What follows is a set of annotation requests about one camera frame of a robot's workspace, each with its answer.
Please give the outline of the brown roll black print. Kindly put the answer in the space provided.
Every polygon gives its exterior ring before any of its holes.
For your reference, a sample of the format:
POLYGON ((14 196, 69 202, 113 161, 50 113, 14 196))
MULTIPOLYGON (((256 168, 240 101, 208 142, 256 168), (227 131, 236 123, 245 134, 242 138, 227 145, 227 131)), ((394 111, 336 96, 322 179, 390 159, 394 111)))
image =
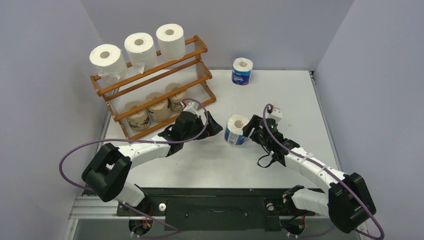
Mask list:
MULTIPOLYGON (((128 102, 125 107, 124 110, 125 111, 130 111, 133 110, 139 106, 141 106, 144 102, 141 100, 134 100, 134 101, 130 101, 128 102)), ((141 132, 144 131, 146 129, 148 129, 150 127, 150 117, 149 114, 147 112, 147 110, 144 108, 132 115, 129 115, 126 117, 126 121, 129 125, 129 127, 137 132, 141 132)))

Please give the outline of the blue toilet roll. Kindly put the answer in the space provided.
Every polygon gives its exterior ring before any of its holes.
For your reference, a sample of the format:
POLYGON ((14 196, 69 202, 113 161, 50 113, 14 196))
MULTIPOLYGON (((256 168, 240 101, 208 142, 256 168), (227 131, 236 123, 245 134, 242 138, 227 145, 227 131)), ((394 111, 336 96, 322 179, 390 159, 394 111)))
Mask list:
POLYGON ((232 65, 231 80, 236 85, 247 85, 253 70, 253 62, 250 59, 236 58, 232 65))
POLYGON ((243 135, 243 127, 248 123, 249 119, 246 116, 239 114, 230 116, 225 128, 225 141, 234 146, 242 145, 246 140, 246 137, 243 135))

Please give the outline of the brown roll with cartoon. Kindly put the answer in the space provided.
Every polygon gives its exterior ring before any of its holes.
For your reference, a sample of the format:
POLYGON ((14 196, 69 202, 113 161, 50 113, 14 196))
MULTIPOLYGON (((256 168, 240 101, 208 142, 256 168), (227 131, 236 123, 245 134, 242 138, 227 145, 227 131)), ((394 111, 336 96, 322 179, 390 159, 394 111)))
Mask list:
MULTIPOLYGON (((180 84, 180 83, 170 83, 165 87, 165 91, 166 91, 166 93, 170 93, 170 92, 172 92, 172 91, 174 91, 174 90, 176 90, 176 89, 178 89, 182 86, 183 86, 183 84, 180 84)), ((168 98, 168 101, 170 103, 171 109, 174 112, 181 113, 185 108, 185 105, 182 103, 182 101, 183 101, 183 99, 186 99, 188 96, 189 95, 188 95, 187 90, 184 90, 180 93, 177 93, 175 95, 170 96, 168 98)))

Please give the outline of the brown roll plain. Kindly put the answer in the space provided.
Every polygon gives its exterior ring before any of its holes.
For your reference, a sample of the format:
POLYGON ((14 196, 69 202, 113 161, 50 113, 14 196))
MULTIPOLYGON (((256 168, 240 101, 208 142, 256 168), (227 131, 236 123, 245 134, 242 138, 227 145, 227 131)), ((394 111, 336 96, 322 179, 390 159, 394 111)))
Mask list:
MULTIPOLYGON (((160 92, 152 92, 149 95, 147 95, 145 100, 147 102, 150 102, 161 96, 163 96, 163 94, 160 92)), ((147 108, 147 111, 150 117, 152 117, 152 119, 158 123, 169 119, 172 114, 171 107, 167 98, 149 106, 147 108)))

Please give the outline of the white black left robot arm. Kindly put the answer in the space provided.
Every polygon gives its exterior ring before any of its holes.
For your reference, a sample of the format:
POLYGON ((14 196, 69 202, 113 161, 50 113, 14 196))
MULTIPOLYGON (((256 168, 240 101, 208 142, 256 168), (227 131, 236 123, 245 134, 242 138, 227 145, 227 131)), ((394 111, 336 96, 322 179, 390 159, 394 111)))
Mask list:
POLYGON ((177 153, 186 140, 202 140, 223 130, 209 111, 205 116, 208 119, 203 122, 201 116, 183 111, 174 124, 151 138, 149 143, 122 146, 104 144, 83 171, 82 180, 103 202, 117 200, 129 205, 136 215, 145 214, 149 210, 149 201, 143 190, 128 180, 130 170, 177 153))

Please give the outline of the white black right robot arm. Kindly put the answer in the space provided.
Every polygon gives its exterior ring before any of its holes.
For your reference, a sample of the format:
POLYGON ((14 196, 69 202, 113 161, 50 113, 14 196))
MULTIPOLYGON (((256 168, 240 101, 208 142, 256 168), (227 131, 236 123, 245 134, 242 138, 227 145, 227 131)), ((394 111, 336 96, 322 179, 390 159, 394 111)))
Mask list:
POLYGON ((242 134, 279 163, 313 182, 320 192, 296 185, 282 195, 282 207, 289 213, 313 212, 331 219, 342 232, 350 233, 377 212, 365 180, 358 173, 347 174, 330 167, 305 151, 297 142, 277 130, 275 119, 253 115, 242 134))

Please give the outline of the orange wooden tiered shelf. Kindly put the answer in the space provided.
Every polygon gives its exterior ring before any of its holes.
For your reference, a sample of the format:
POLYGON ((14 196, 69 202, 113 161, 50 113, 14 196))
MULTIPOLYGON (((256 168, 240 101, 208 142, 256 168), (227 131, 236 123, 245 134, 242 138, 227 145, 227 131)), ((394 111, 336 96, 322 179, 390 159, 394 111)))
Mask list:
POLYGON ((122 131, 120 137, 140 139, 175 121, 179 115, 177 112, 162 122, 150 119, 148 129, 136 131, 130 127, 128 119, 138 110, 169 100, 172 95, 187 91, 189 98, 200 101, 204 106, 217 100, 207 83, 213 75, 202 60, 202 54, 208 51, 207 45, 195 35, 185 40, 185 47, 185 56, 174 61, 165 60, 157 51, 157 66, 144 73, 139 73, 128 62, 127 76, 118 83, 107 83, 99 75, 90 76, 96 94, 108 107, 110 118, 114 121, 112 125, 122 131))

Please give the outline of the white toilet paper roll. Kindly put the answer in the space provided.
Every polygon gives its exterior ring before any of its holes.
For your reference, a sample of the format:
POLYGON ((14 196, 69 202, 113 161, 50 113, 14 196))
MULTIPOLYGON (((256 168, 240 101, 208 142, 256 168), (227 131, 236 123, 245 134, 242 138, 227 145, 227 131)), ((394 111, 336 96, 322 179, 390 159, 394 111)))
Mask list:
POLYGON ((98 75, 108 84, 118 83, 127 77, 127 64, 122 50, 116 45, 101 44, 95 47, 89 60, 97 69, 98 75))
POLYGON ((161 55, 167 61, 176 61, 186 54, 186 44, 183 28, 176 23, 160 26, 156 30, 156 37, 161 55))
POLYGON ((125 39, 124 47, 132 67, 139 73, 143 74, 157 65, 157 51, 150 34, 145 32, 133 33, 125 39))

